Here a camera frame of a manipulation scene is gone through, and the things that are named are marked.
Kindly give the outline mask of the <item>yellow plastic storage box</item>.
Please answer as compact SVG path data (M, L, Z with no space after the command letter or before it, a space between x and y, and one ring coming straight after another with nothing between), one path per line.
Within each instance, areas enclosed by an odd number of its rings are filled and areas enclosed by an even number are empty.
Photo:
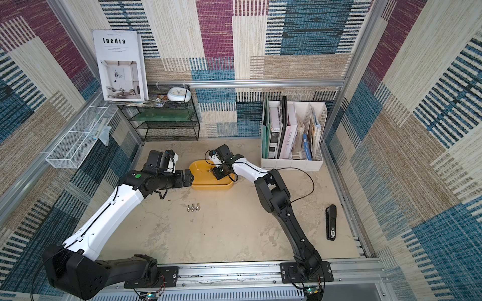
M233 186L229 177L218 180L212 172L214 168L212 161L197 160L190 164L189 170L194 176L192 188L199 191L221 191L228 190Z

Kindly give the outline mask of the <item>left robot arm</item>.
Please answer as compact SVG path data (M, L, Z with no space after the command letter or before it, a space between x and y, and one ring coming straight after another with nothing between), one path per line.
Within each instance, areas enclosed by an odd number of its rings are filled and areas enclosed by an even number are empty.
M158 286L157 259L143 254L117 260L99 260L99 256L118 226L149 195L158 193L164 199L169 190L192 185L192 173L178 170L177 161L173 150L152 150L143 168L120 178L114 192L83 226L62 244L49 245L42 254L49 284L82 300L121 282Z

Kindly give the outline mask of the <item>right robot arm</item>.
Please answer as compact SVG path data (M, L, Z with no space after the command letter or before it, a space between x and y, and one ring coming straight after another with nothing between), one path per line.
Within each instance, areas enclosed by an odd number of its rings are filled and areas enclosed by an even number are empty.
M254 184L261 206L272 214L285 232L297 263L300 282L330 282L330 264L322 260L296 219L291 194L277 169L266 170L249 162L241 154L233 154L227 145L205 153L217 179L241 176Z

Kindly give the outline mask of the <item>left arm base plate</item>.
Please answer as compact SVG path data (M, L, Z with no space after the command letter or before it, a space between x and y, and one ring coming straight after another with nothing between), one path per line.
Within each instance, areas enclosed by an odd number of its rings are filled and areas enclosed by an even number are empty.
M145 276L124 283L124 288L172 288L176 287L179 267L156 267L148 270Z

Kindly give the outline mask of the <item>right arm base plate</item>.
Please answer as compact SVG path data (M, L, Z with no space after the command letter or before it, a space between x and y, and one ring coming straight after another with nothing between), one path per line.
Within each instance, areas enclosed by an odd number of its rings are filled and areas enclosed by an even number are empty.
M296 262L282 262L279 267L282 283L326 283L334 281L331 265L326 261L322 261L315 268L306 268Z

